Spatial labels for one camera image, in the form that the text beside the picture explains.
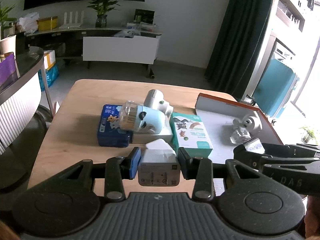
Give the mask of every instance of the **green plant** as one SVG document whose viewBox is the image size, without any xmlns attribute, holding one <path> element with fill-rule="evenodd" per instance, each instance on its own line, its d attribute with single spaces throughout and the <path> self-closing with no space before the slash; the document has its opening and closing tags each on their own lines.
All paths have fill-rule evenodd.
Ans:
<svg viewBox="0 0 320 240">
<path fill-rule="evenodd" d="M 9 18 L 8 14 L 9 12 L 15 7 L 16 5 L 12 5 L 11 7 L 9 6 L 4 6 L 2 7 L 1 2 L 0 2 L 0 23 L 1 23 L 1 28 L 8 29 L 10 26 L 4 26 L 5 22 L 13 22 L 16 21 L 16 18 Z"/>
<path fill-rule="evenodd" d="M 305 130 L 312 139 L 315 139 L 315 140 L 316 140 L 316 144 L 318 144 L 318 140 L 317 140 L 317 136 L 316 136 L 316 134 L 318 133 L 318 131 L 317 131 L 316 129 L 311 128 L 311 127 L 309 127 L 309 126 L 300 127 L 300 129 Z"/>
<path fill-rule="evenodd" d="M 113 5 L 120 6 L 117 0 L 91 0 L 89 3 L 91 5 L 87 7 L 95 9 L 98 15 L 104 15 L 107 12 L 114 10 L 116 6 Z"/>
</svg>

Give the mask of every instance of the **wooden table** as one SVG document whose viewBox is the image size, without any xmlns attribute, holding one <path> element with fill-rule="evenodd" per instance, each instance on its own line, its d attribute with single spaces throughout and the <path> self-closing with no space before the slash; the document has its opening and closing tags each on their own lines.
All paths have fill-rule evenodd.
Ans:
<svg viewBox="0 0 320 240">
<path fill-rule="evenodd" d="M 44 138 L 29 181 L 29 187 L 49 178 L 83 159 L 104 163 L 114 156 L 127 156 L 133 147 L 100 147 L 97 127 L 105 104 L 123 104 L 127 100 L 143 103 L 150 89 L 159 89 L 174 111 L 195 114 L 194 106 L 199 93 L 206 93 L 235 101 L 228 94 L 171 85 L 115 80 L 78 80 L 63 101 Z M 192 193 L 194 180 L 184 180 L 176 187 L 143 187 L 134 180 L 123 180 L 126 195 L 133 192 L 188 192 Z M 104 179 L 96 179 L 94 192 L 103 195 Z"/>
</svg>

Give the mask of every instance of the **gray textured grip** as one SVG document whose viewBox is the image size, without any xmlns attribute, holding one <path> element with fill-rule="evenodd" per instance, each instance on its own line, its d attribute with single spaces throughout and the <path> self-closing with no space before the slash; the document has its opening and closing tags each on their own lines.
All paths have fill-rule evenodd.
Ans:
<svg viewBox="0 0 320 240">
<path fill-rule="evenodd" d="M 25 240 L 48 240 L 23 233 Z M 276 237 L 239 233 L 221 221 L 210 204 L 196 203 L 186 193 L 131 193 L 107 204 L 85 229 L 55 240 L 300 240 L 295 231 Z"/>
</svg>

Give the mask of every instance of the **gray floor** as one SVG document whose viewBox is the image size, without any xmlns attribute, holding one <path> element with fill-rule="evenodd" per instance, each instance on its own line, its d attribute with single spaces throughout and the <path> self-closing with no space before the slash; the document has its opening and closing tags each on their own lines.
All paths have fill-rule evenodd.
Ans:
<svg viewBox="0 0 320 240">
<path fill-rule="evenodd" d="M 156 61 L 152 67 L 154 79 L 147 78 L 142 64 L 123 62 L 92 62 L 89 69 L 83 61 L 73 61 L 60 70 L 60 76 L 49 88 L 52 102 L 64 100 L 73 84 L 79 79 L 109 79 L 160 83 L 210 90 L 204 78 L 205 69 L 176 63 Z M 48 107 L 44 92 L 41 104 Z"/>
</svg>

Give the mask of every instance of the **box on shelf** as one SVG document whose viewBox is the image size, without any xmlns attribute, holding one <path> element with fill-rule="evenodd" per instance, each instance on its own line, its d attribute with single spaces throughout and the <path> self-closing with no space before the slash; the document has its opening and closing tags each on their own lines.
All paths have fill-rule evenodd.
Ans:
<svg viewBox="0 0 320 240">
<path fill-rule="evenodd" d="M 44 51 L 44 68 L 49 70 L 56 63 L 56 55 L 53 49 Z"/>
<path fill-rule="evenodd" d="M 172 113 L 170 126 L 174 149 L 184 147 L 191 157 L 207 158 L 213 147 L 201 118 L 193 114 Z"/>
<path fill-rule="evenodd" d="M 37 20 L 37 22 L 39 31 L 52 30 L 58 25 L 58 16 L 42 18 Z"/>
<path fill-rule="evenodd" d="M 153 24 L 140 22 L 140 29 L 153 32 L 155 30 L 155 26 Z"/>
</svg>

